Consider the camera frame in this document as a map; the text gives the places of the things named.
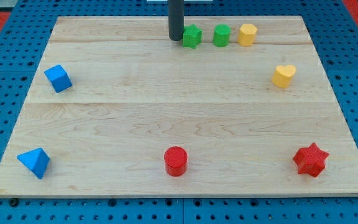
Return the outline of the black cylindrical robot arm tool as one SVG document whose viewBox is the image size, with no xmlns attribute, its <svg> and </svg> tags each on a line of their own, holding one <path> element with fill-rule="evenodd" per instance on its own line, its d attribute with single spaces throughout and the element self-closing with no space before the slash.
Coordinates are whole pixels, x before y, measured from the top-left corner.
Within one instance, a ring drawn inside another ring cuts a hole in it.
<svg viewBox="0 0 358 224">
<path fill-rule="evenodd" d="M 168 33 L 173 41 L 183 38 L 184 6 L 184 0 L 168 0 Z"/>
</svg>

